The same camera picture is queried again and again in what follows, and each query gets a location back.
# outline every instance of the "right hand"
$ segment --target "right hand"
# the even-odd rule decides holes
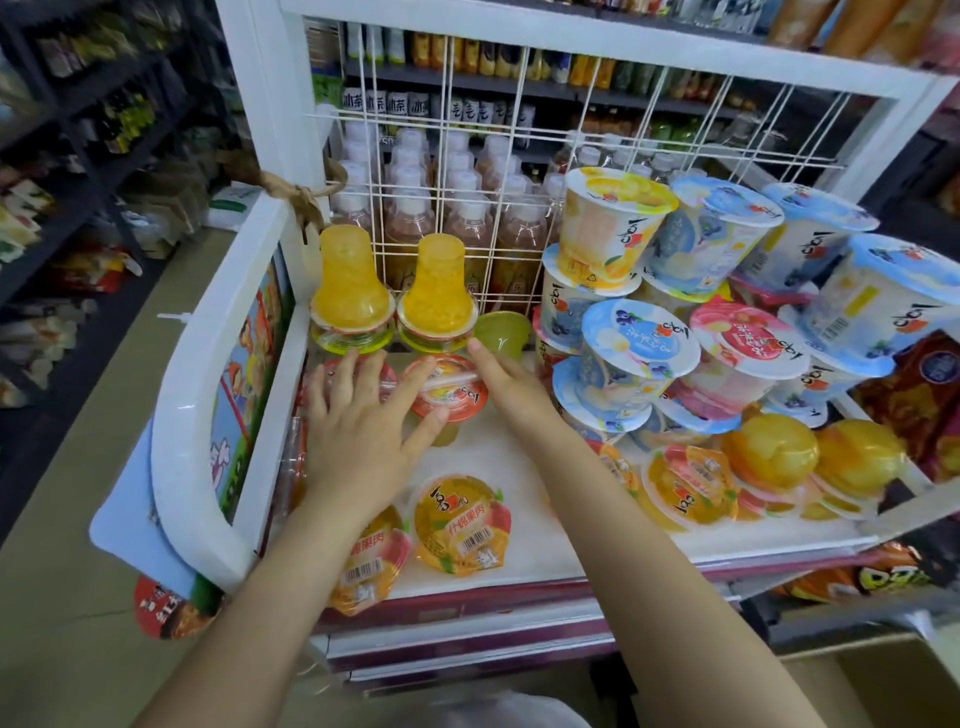
[[[467,341],[467,351],[483,378],[500,414],[522,439],[566,427],[543,385],[520,362],[493,354],[477,339]]]

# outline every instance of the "barcode sticker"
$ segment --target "barcode sticker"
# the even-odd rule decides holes
[[[359,564],[352,569],[347,569],[340,581],[344,586],[356,584],[358,581],[369,579],[383,571],[383,559],[377,557],[366,564]]]
[[[488,525],[485,525],[479,531],[467,536],[463,541],[460,542],[460,544],[457,545],[457,548],[460,551],[461,556],[466,556],[475,548],[479,548],[492,538],[493,531]]]
[[[833,319],[833,323],[824,329],[824,341],[833,341],[850,326],[850,321],[843,316]]]

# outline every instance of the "hand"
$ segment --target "hand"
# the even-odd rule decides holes
[[[537,377],[506,354],[494,355],[477,339],[467,341],[491,399],[517,437],[529,441],[557,426],[566,427]]]
[[[336,509],[342,518],[356,519],[358,529],[390,505],[449,416],[444,408],[433,410],[404,442],[403,418],[435,362],[424,359],[381,403],[380,370],[386,356],[369,356],[354,384],[357,352],[350,350],[333,375],[329,407],[322,367],[310,381],[309,488],[301,509]]]

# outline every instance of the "left hand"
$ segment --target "left hand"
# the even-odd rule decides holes
[[[403,440],[403,419],[433,372],[434,360],[423,360],[381,403],[386,356],[381,351],[367,357],[354,384],[357,352],[350,350],[333,375],[329,407],[323,367],[311,377],[308,489],[300,510],[335,509],[338,517],[363,529],[396,498],[443,429],[449,412],[435,409]]]

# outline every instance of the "store shelf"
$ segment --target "store shelf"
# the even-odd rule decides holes
[[[99,312],[81,326],[76,349],[54,368],[42,400],[21,409],[0,410],[0,545],[154,289],[166,262],[144,261],[143,276],[127,276],[119,291],[99,297]]]

